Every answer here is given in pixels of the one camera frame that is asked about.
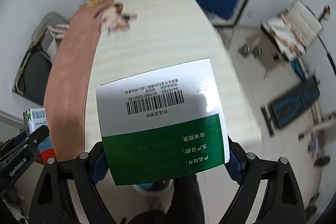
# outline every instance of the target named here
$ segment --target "cardboard box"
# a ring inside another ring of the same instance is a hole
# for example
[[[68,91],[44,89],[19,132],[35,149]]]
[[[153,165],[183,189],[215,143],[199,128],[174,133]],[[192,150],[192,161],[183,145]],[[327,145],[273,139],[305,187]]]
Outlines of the cardboard box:
[[[44,108],[28,109],[26,112],[23,113],[23,118],[25,121],[25,130],[27,132],[27,136],[32,134],[42,125],[48,126]],[[43,165],[47,162],[49,158],[56,158],[55,150],[51,142],[50,136],[45,138],[37,146],[37,152],[38,154],[35,161]]]
[[[96,88],[105,155],[116,185],[163,181],[229,161],[226,125],[209,59]]]

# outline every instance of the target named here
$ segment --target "floor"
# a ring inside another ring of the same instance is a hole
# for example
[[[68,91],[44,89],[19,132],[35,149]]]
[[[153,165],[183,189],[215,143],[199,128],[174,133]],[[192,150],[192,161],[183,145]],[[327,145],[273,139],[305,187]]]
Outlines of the floor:
[[[286,157],[294,170],[303,202],[307,206],[312,194],[316,169],[313,166],[314,158],[307,152],[310,136],[306,136],[299,142],[298,134],[304,132],[312,124],[312,116],[306,111],[285,129],[275,131],[275,136],[270,138],[260,106],[296,85],[300,80],[289,64],[270,72],[264,80],[263,67],[252,56],[243,58],[238,54],[238,48],[250,37],[256,35],[256,32],[258,32],[256,29],[248,27],[236,29],[231,41],[228,39],[231,36],[231,31],[222,33],[226,37],[224,45],[231,56],[237,76],[262,129],[262,142],[243,148],[246,152],[254,152],[261,159],[278,160],[282,156]],[[238,185],[230,179],[223,165],[198,173],[197,178],[203,199],[206,223],[217,224],[230,205]],[[266,181],[262,181],[246,223],[255,222],[265,187]],[[161,195],[160,200],[154,197],[146,198],[132,186],[105,185],[104,180],[98,183],[97,188],[101,189],[100,194],[117,223],[120,223],[123,217],[130,220],[137,214],[147,211],[149,207],[157,208],[159,201],[161,208],[166,211],[173,194],[171,187]],[[87,223],[81,214],[79,217],[81,223]]]

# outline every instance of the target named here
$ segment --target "barcode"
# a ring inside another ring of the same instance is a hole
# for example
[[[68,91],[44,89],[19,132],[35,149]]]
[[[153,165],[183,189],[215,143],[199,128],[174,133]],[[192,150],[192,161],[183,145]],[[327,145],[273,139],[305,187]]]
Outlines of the barcode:
[[[31,111],[32,119],[41,119],[45,118],[45,111],[44,110],[32,110]]]
[[[183,103],[182,91],[179,90],[126,102],[126,108],[128,115],[131,115]]]

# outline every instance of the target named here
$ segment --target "wooden tabletop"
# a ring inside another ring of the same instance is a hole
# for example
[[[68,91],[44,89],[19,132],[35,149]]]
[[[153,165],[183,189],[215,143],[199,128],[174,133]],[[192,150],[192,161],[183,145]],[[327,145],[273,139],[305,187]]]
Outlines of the wooden tabletop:
[[[95,88],[99,85],[202,58],[210,58],[227,133],[242,145],[261,140],[261,130],[238,82],[222,40],[195,0],[116,0],[137,13],[130,30],[99,39],[88,84],[85,151],[101,141]]]

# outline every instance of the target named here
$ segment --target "green panel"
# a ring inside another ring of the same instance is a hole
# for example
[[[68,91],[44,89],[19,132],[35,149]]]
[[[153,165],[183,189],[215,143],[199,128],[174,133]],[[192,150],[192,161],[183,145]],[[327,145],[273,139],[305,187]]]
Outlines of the green panel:
[[[218,114],[102,141],[116,185],[174,179],[225,162]]]

